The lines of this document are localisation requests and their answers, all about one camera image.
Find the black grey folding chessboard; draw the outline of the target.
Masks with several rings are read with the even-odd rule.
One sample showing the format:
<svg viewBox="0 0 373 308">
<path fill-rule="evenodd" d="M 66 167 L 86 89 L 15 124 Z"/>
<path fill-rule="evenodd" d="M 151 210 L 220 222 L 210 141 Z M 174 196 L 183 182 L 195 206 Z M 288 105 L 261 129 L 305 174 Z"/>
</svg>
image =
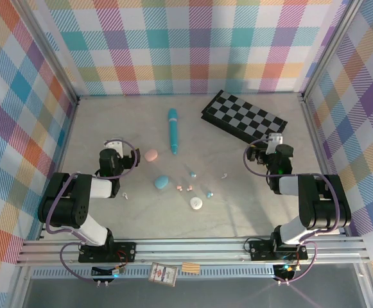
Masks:
<svg viewBox="0 0 373 308">
<path fill-rule="evenodd" d="M 271 133 L 282 133 L 288 124 L 224 90 L 202 110 L 202 119 L 246 143 L 265 139 Z"/>
</svg>

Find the teal pen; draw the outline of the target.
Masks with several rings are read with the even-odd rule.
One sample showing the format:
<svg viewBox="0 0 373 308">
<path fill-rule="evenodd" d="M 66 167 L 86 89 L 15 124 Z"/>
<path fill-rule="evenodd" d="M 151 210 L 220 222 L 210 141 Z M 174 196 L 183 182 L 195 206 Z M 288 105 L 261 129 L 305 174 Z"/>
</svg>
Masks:
<svg viewBox="0 0 373 308">
<path fill-rule="evenodd" d="M 176 155 L 178 153 L 178 114 L 174 108 L 168 112 L 168 122 L 171 152 Z"/>
</svg>

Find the left black controller board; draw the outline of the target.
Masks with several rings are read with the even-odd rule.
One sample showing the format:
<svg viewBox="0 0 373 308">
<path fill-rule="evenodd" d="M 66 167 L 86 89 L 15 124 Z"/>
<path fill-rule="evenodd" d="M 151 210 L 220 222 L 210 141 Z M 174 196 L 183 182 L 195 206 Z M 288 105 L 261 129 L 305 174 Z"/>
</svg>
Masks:
<svg viewBox="0 0 373 308">
<path fill-rule="evenodd" d="M 109 287 L 111 285 L 117 284 L 117 279 L 125 272 L 124 267 L 115 268 L 99 268 L 92 267 L 91 275 L 93 281 L 95 281 L 97 287 L 105 286 Z"/>
</svg>

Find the black controller board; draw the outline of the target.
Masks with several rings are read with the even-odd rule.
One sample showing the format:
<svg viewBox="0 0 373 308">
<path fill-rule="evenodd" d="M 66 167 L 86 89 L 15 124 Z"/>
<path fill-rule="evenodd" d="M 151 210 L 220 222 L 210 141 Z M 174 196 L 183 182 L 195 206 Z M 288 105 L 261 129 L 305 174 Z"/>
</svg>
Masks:
<svg viewBox="0 0 373 308">
<path fill-rule="evenodd" d="M 111 285 L 117 284 L 117 279 L 125 272 L 124 267 L 115 268 L 99 268 L 92 267 L 91 275 L 93 281 L 95 281 L 97 287 L 105 286 L 109 287 Z"/>
<path fill-rule="evenodd" d="M 278 285 L 290 284 L 290 281 L 295 278 L 295 265 L 293 264 L 274 264 L 273 265 L 274 277 Z"/>
</svg>

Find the right black controller board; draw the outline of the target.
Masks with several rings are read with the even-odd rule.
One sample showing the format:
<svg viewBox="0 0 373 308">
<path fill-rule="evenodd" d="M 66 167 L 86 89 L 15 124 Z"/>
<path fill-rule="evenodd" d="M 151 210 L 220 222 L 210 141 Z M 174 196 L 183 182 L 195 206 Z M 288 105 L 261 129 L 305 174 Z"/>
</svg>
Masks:
<svg viewBox="0 0 373 308">
<path fill-rule="evenodd" d="M 295 265 L 293 264 L 274 264 L 273 265 L 274 277 L 278 285 L 290 284 L 290 281 L 295 278 Z"/>
</svg>

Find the playing card box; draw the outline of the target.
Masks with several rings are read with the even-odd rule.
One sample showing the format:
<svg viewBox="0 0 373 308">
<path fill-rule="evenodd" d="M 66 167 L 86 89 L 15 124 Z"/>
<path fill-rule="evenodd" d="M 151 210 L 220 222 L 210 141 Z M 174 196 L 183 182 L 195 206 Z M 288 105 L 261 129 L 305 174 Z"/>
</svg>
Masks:
<svg viewBox="0 0 373 308">
<path fill-rule="evenodd" d="M 161 263 L 152 263 L 148 280 L 150 282 L 174 287 L 178 276 L 176 266 L 168 266 Z"/>
</svg>

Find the striped wooden block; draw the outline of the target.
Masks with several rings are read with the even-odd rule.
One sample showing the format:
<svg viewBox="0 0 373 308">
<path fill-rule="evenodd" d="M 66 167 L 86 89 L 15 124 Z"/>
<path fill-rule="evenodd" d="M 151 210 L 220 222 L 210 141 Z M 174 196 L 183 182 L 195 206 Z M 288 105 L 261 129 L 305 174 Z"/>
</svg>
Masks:
<svg viewBox="0 0 373 308">
<path fill-rule="evenodd" d="M 183 262 L 181 266 L 181 272 L 199 275 L 200 265 L 192 262 Z"/>
</svg>

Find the aluminium floor rail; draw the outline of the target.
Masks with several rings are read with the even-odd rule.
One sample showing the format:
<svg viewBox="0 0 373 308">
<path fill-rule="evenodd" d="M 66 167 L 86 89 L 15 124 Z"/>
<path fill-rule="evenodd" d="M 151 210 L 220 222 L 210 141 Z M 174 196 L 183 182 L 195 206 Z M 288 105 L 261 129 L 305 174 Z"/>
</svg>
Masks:
<svg viewBox="0 0 373 308">
<path fill-rule="evenodd" d="M 68 148 L 68 145 L 69 145 L 71 132 L 73 130 L 73 125 L 74 125 L 74 121 L 76 119 L 76 113 L 77 113 L 77 109 L 80 105 L 81 98 L 82 98 L 82 96 L 77 97 L 76 103 L 74 103 L 74 107 L 71 111 L 69 126 L 67 127 L 67 130 L 66 130 L 66 133 L 65 133 L 65 137 L 64 137 L 64 141 L 62 143 L 61 152 L 60 152 L 60 156 L 58 158 L 58 162 L 55 165 L 55 167 L 56 167 L 55 171 L 57 171 L 57 172 L 60 172 L 63 168 L 63 165 L 64 165 L 64 160 L 65 160 L 65 156 L 66 156 L 66 153 L 67 153 L 67 148 Z M 43 229 L 44 229 L 44 223 L 39 223 L 38 229 L 35 232 L 35 236 L 33 238 L 34 240 L 38 241 L 42 238 L 41 233 L 42 233 Z"/>
<path fill-rule="evenodd" d="M 309 136 L 311 137 L 315 156 L 322 174 L 331 174 L 327 158 L 325 157 L 324 148 L 320 143 L 320 137 L 318 134 L 317 127 L 314 123 L 311 111 L 306 100 L 301 94 L 298 94 L 299 104 L 304 115 L 306 126 L 308 128 Z"/>
</svg>

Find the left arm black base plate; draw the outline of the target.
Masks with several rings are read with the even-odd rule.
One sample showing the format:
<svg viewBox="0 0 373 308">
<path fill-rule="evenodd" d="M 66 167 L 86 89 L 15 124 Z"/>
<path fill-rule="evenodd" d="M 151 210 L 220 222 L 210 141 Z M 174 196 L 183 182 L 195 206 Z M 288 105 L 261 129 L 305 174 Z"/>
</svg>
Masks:
<svg viewBox="0 0 373 308">
<path fill-rule="evenodd" d="M 113 242 L 103 246 L 82 245 L 79 263 L 127 263 L 135 260 L 135 242 Z"/>
</svg>

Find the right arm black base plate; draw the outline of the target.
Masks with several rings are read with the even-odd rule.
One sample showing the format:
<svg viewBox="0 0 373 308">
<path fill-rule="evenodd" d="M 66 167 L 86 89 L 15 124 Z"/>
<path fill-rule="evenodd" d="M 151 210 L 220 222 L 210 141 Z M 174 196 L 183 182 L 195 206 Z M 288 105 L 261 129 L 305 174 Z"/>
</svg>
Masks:
<svg viewBox="0 0 373 308">
<path fill-rule="evenodd" d="M 252 261 L 306 261 L 308 253 L 299 244 L 277 244 L 276 241 L 249 241 Z"/>
</svg>

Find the aluminium mounting rail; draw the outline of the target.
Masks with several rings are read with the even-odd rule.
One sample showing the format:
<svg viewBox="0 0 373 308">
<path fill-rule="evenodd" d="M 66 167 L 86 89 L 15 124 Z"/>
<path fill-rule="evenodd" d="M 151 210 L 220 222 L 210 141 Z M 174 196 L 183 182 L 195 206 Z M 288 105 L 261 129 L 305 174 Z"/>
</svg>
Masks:
<svg viewBox="0 0 373 308">
<path fill-rule="evenodd" d="M 116 257 L 130 266 L 151 265 L 154 262 L 181 265 L 190 262 L 201 265 L 226 264 L 319 264 L 360 263 L 369 261 L 363 239 L 344 235 L 321 235 L 299 253 L 285 253 L 282 258 L 259 253 L 244 237 L 197 239 L 136 239 L 135 247 Z M 17 260 L 18 266 L 80 265 L 83 255 L 70 240 L 26 241 Z"/>
</svg>

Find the aluminium frame post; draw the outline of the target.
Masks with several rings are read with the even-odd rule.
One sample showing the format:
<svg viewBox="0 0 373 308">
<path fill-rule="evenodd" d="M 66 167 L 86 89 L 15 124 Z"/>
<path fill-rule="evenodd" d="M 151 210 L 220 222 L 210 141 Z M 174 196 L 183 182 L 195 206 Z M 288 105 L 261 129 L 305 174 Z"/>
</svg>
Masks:
<svg viewBox="0 0 373 308">
<path fill-rule="evenodd" d="M 332 0 L 293 90 L 306 102 L 364 0 Z"/>
<path fill-rule="evenodd" d="M 74 106 L 76 106 L 79 103 L 79 97 L 76 95 L 72 83 L 70 82 L 61 63 L 58 61 L 54 49 L 51 47 L 46 34 L 41 29 L 26 0 L 10 0 L 10 2 L 13 4 L 20 18 L 30 31 L 31 36 L 40 49 L 43 57 L 47 60 L 49 66 L 54 72 L 54 75 L 57 77 L 62 88 L 65 90 L 67 97 L 74 104 Z"/>
</svg>

